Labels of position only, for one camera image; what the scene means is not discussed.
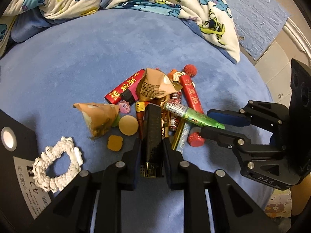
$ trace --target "white scrunchie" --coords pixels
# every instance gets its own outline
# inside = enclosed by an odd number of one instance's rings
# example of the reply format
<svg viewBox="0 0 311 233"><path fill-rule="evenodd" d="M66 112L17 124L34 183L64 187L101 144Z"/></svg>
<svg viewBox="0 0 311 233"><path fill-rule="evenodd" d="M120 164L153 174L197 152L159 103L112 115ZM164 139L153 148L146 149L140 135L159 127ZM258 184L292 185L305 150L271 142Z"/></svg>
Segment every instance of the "white scrunchie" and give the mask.
<svg viewBox="0 0 311 233"><path fill-rule="evenodd" d="M67 152L70 157L69 169L61 176L50 178L45 171L57 158L61 157L63 152ZM54 147L47 146L45 152L41 153L41 158L36 158L32 164L35 184L46 192L52 191L55 193L58 189L62 191L81 171L80 166L82 164L81 152L78 147L74 147L73 139L71 137L62 137Z"/></svg>

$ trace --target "white label sticker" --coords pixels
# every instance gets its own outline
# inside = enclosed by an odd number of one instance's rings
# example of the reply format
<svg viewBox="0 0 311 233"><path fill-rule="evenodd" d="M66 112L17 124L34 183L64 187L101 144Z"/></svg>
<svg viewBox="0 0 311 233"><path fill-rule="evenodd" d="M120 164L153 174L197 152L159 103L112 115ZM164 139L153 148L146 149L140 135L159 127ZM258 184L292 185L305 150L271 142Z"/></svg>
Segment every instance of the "white label sticker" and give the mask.
<svg viewBox="0 0 311 233"><path fill-rule="evenodd" d="M23 193L30 213L36 219L47 205L51 203L51 199L46 191L35 185L34 175L32 173L32 164L34 161L17 157L13 158L21 192Z"/></svg>

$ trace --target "cartoon blanket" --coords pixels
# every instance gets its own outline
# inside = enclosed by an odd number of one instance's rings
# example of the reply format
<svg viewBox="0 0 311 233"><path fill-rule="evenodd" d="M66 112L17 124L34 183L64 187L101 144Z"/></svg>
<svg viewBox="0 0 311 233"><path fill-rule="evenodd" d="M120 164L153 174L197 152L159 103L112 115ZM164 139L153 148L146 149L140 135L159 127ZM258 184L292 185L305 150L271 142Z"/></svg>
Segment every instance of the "cartoon blanket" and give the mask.
<svg viewBox="0 0 311 233"><path fill-rule="evenodd" d="M143 10L180 18L196 34L218 46L233 63L240 61L238 38L225 0L13 0L0 18L0 56L14 21L25 11L39 8L45 19L58 20L89 15L100 7Z"/></svg>

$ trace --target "white molding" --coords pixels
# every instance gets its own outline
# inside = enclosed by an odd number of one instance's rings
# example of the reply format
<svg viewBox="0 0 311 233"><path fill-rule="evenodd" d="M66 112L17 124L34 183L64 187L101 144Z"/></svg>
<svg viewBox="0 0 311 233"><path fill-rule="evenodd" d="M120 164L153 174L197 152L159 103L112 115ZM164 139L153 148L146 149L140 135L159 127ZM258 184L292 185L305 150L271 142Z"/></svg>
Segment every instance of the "white molding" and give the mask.
<svg viewBox="0 0 311 233"><path fill-rule="evenodd" d="M311 45L301 30L290 18L287 19L283 30L295 43L297 48L306 54L309 61L309 67L311 67Z"/></svg>

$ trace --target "green wrapper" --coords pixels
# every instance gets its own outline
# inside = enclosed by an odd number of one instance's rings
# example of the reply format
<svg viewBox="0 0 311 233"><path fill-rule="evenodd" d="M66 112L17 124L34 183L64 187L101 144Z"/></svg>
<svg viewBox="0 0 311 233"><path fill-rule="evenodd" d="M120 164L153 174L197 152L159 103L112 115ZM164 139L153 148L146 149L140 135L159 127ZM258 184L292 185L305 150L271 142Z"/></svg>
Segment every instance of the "green wrapper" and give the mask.
<svg viewBox="0 0 311 233"><path fill-rule="evenodd" d="M165 103L163 108L200 127L211 126L223 130L225 129L225 126L222 123L218 123L216 120L182 104Z"/></svg>

